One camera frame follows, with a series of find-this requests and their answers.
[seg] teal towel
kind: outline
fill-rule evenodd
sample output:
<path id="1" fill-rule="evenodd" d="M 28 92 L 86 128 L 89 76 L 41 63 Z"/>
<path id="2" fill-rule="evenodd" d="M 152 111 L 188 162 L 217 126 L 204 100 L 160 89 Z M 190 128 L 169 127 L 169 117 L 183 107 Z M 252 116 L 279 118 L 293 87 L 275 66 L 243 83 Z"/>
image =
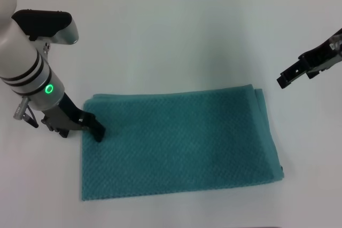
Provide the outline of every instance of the teal towel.
<path id="1" fill-rule="evenodd" d="M 284 177 L 262 90 L 95 95 L 106 128 L 82 137 L 82 200 L 211 190 Z"/>

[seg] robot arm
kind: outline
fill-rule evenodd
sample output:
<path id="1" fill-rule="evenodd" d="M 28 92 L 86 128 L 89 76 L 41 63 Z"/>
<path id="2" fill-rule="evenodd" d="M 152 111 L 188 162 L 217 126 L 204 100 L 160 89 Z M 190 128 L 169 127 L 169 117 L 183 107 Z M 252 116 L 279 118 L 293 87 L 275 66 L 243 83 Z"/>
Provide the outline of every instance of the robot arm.
<path id="1" fill-rule="evenodd" d="M 101 141 L 105 128 L 93 114 L 73 104 L 47 60 L 50 43 L 77 42 L 79 36 L 71 15 L 32 10 L 13 14 L 16 5 L 17 0 L 0 0 L 0 78 L 22 97 L 14 118 L 38 127 L 31 107 L 42 111 L 43 124 L 62 137 L 67 137 L 69 130 L 88 130 Z"/>
<path id="2" fill-rule="evenodd" d="M 282 89 L 291 84 L 292 81 L 306 74 L 309 79 L 314 78 L 320 72 L 331 68 L 342 61 L 342 29 L 333 34 L 323 44 L 301 54 L 295 64 L 281 72 L 277 79 Z"/>

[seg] black stripe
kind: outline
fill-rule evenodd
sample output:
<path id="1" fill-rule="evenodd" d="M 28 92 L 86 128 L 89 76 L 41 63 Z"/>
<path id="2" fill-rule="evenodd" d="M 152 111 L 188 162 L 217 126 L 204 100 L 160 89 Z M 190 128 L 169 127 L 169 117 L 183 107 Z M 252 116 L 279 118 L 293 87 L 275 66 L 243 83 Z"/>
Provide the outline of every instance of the black stripe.
<path id="1" fill-rule="evenodd" d="M 37 59 L 36 61 L 34 62 L 33 66 L 28 70 L 26 71 L 25 73 L 21 74 L 20 76 L 18 77 L 12 77 L 12 78 L 6 78 L 6 77 L 0 77 L 3 81 L 16 81 L 16 80 L 20 80 L 28 75 L 31 74 L 32 71 L 34 71 L 34 69 L 38 66 L 38 63 L 39 63 L 39 56 L 40 54 L 38 53 L 38 50 L 37 50 Z"/>
<path id="2" fill-rule="evenodd" d="M 48 76 L 48 79 L 39 88 L 37 88 L 36 90 L 34 90 L 34 91 L 30 92 L 30 93 L 18 93 L 18 92 L 15 92 L 15 91 L 13 91 L 13 92 L 18 94 L 18 95 L 20 95 L 20 96 L 32 96 L 32 95 L 42 91 L 50 83 L 50 80 L 51 80 L 52 71 L 51 71 L 50 66 L 49 66 L 49 72 L 50 72 L 50 74 Z"/>
<path id="3" fill-rule="evenodd" d="M 42 72 L 43 68 L 44 68 L 44 61 L 43 58 L 40 56 L 40 59 L 42 60 L 41 65 L 39 67 L 39 69 L 37 70 L 37 72 L 30 77 L 28 80 L 22 81 L 20 83 L 16 83 L 16 84 L 11 84 L 11 83 L 7 83 L 5 82 L 7 85 L 10 85 L 11 87 L 21 87 L 22 85 L 27 85 L 28 83 L 31 83 L 33 80 L 35 80 Z"/>

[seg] white table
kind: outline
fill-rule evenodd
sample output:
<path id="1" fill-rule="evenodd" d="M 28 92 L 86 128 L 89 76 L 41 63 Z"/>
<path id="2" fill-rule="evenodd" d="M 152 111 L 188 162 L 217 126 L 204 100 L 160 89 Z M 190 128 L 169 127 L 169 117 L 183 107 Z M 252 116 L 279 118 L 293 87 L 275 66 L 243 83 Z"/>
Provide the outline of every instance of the white table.
<path id="1" fill-rule="evenodd" d="M 81 134 L 14 120 L 20 99 L 0 83 L 0 227 L 341 227 L 342 64 L 284 90 L 276 82 L 342 27 L 339 2 L 18 0 L 72 14 L 80 40 L 52 45 L 49 62 L 79 107 L 95 93 L 263 88 L 285 178 L 82 202 Z"/>

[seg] green led light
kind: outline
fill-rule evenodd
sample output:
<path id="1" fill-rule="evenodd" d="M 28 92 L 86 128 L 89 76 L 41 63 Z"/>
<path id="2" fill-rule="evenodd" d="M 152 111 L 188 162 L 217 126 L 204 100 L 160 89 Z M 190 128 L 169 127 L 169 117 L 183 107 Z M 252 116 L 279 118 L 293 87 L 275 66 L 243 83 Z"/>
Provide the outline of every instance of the green led light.
<path id="1" fill-rule="evenodd" d="M 53 92 L 53 85 L 49 84 L 45 87 L 45 93 L 52 93 Z"/>

